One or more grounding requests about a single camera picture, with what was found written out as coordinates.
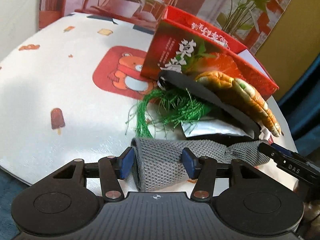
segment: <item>circular pad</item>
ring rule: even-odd
[[[87,225],[97,215],[99,202],[93,192],[68,179],[40,181],[12,202],[17,226],[38,236],[63,235]]]
[[[36,198],[34,207],[46,214],[60,213],[66,210],[71,204],[71,198],[63,193],[50,192]]]
[[[231,228],[254,236],[272,236],[294,229],[303,215],[300,198],[279,183],[246,180],[222,192],[216,210]]]

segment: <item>cartoon bear print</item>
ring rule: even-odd
[[[125,52],[119,59],[116,71],[111,73],[108,78],[118,89],[130,89],[142,95],[148,94],[155,87],[155,82],[140,76],[143,62],[144,58]]]

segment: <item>poster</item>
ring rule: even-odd
[[[40,0],[39,27],[72,12],[117,18],[155,30],[166,5],[215,25],[255,54],[290,0]]]

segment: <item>ice cream bar print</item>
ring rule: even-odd
[[[58,130],[58,135],[61,134],[61,128],[65,127],[66,124],[63,119],[63,114],[60,108],[54,108],[51,111],[51,128]]]

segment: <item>white tablecloth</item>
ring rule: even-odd
[[[119,156],[134,137],[135,120],[126,121],[133,98],[107,92],[95,85],[92,75],[106,52],[114,46],[147,51],[152,35],[133,30],[133,25],[87,18],[75,13],[39,31],[14,49],[0,66],[0,166],[18,179],[34,184],[76,158],[86,163]],[[75,28],[64,32],[68,26]],[[109,36],[98,33],[112,30]],[[40,45],[22,50],[22,45]],[[284,136],[275,143],[296,151],[288,125],[275,100],[268,100]],[[61,135],[51,129],[50,112],[60,108],[66,126]],[[170,139],[181,133],[167,131]],[[164,138],[157,132],[156,138]],[[260,170],[292,189],[295,178],[269,163]],[[216,183],[218,194],[226,180]],[[137,191],[132,176],[120,181],[124,193]],[[186,191],[194,184],[181,182],[160,190]],[[98,179],[88,179],[87,188],[101,195]]]

